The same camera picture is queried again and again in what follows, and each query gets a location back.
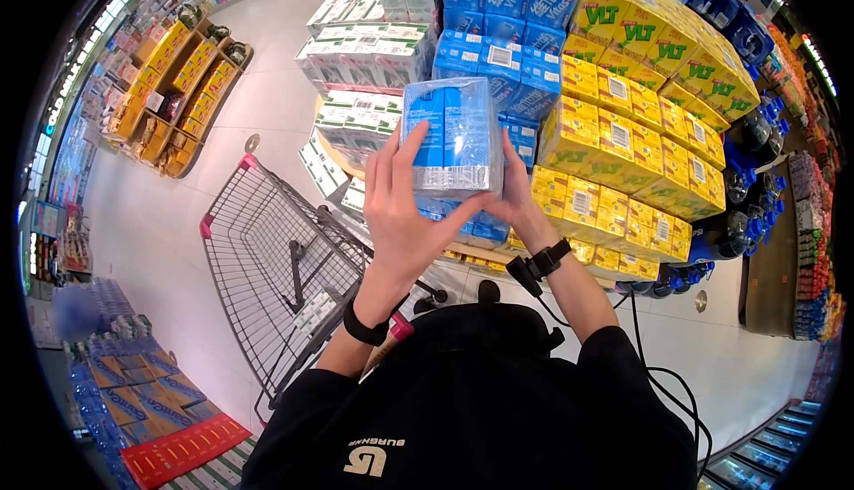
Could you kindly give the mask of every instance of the wrist strap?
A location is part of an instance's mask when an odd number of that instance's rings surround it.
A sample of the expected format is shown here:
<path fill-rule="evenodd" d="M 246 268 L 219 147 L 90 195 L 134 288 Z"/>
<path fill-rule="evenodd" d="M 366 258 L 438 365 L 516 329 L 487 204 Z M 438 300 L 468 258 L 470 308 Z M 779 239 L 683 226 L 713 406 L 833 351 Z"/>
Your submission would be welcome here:
<path fill-rule="evenodd" d="M 391 309 L 389 317 L 387 317 L 384 322 L 374 328 L 368 328 L 356 317 L 356 312 L 353 310 L 353 303 L 356 301 L 356 297 L 353 297 L 347 302 L 347 306 L 344 308 L 344 328 L 347 329 L 347 333 L 349 335 L 353 336 L 363 344 L 375 347 L 382 346 L 385 342 L 386 335 L 389 333 L 389 318 L 397 309 L 400 308 L 400 306 L 403 305 L 403 303 L 406 302 L 407 299 L 409 299 L 409 293 L 407 293 L 407 296 L 400 300 L 400 302 Z"/>

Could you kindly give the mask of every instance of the tiled floor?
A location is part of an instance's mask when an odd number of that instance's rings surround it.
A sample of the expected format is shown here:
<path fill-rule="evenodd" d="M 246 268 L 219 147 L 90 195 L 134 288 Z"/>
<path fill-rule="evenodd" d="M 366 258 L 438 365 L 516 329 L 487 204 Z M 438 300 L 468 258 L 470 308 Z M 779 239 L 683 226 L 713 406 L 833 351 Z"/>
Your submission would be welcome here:
<path fill-rule="evenodd" d="M 311 203 L 323 202 L 297 156 L 308 138 L 316 93 L 292 59 L 308 36 L 305 21 L 321 1 L 244 0 L 216 14 L 215 23 L 227 25 L 235 39 L 250 43 L 255 56 L 219 113 L 193 171 L 182 181 L 171 181 L 99 151 L 85 201 L 96 274 L 121 283 L 135 310 L 148 315 L 158 341 L 175 352 L 188 377 L 254 433 L 261 431 L 252 411 L 261 388 L 223 313 L 198 223 L 251 134 L 261 135 L 255 155 L 267 168 Z M 711 280 L 697 287 L 710 297 L 702 314 L 693 308 L 695 291 L 667 300 L 637 300 L 647 364 L 669 367 L 685 378 L 716 449 L 803 394 L 817 353 L 815 344 L 739 329 L 735 308 L 740 277 L 738 263 L 720 263 Z M 475 300 L 480 278 L 464 266 L 444 262 L 424 276 L 451 293 L 451 303 Z M 515 282 L 498 283 L 502 300 L 540 309 Z M 551 295 L 544 298 L 556 310 Z M 612 295 L 612 302 L 617 300 Z M 634 340 L 630 303 L 623 303 L 617 313 Z M 556 326 L 543 315 L 550 327 Z M 565 334 L 566 342 L 554 354 L 575 360 L 580 346 L 571 332 Z M 675 380 L 659 380 L 678 398 L 687 398 Z"/>

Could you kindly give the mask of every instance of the hand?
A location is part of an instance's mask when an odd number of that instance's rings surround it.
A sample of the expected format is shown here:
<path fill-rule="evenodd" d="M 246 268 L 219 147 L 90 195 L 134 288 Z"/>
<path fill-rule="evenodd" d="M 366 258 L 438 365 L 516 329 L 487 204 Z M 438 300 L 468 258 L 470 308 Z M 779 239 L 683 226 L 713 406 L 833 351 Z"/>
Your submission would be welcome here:
<path fill-rule="evenodd" d="M 442 221 L 423 217 L 412 194 L 412 160 L 430 124 L 421 121 L 400 145 L 400 123 L 385 147 L 368 158 L 365 176 L 365 218 L 374 246 L 354 311 L 373 327 L 411 289 L 459 229 L 495 196 L 476 194 Z"/>
<path fill-rule="evenodd" d="M 528 251 L 536 254 L 545 247 L 554 246 L 560 236 L 531 197 L 528 171 L 522 159 L 513 150 L 507 129 L 501 133 L 501 147 L 507 158 L 504 165 L 503 199 L 494 201 L 483 209 L 510 224 Z"/>

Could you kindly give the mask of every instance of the person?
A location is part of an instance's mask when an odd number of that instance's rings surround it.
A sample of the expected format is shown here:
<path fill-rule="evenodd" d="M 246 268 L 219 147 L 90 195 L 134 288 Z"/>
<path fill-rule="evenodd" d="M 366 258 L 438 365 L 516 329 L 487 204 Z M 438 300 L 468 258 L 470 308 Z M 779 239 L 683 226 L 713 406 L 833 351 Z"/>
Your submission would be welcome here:
<path fill-rule="evenodd" d="M 427 129 L 400 147 L 398 130 L 367 162 L 374 259 L 352 304 L 367 328 L 481 209 L 532 253 L 560 240 L 506 131 L 502 199 L 476 194 L 442 221 L 422 217 L 411 165 Z M 497 302 L 488 285 L 478 303 L 416 317 L 362 382 L 373 347 L 341 326 L 283 392 L 241 488 L 696 488 L 693 438 L 657 398 L 601 286 L 572 254 L 548 285 L 582 343 L 576 364 L 549 357 L 539 313 Z"/>

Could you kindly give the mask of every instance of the person's left hand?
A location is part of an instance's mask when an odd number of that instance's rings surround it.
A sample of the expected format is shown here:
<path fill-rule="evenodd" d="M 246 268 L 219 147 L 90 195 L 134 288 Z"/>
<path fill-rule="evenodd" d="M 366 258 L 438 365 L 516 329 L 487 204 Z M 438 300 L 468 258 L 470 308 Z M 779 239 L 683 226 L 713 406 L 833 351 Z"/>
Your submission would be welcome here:
<path fill-rule="evenodd" d="M 399 147 L 398 123 L 385 147 L 368 158 L 363 210 L 374 259 L 354 303 L 359 321 L 368 327 L 389 317 L 391 308 L 454 241 L 465 222 L 495 198 L 486 193 L 473 195 L 442 221 L 419 213 L 412 193 L 412 160 L 429 127 L 427 121 L 421 121 Z"/>

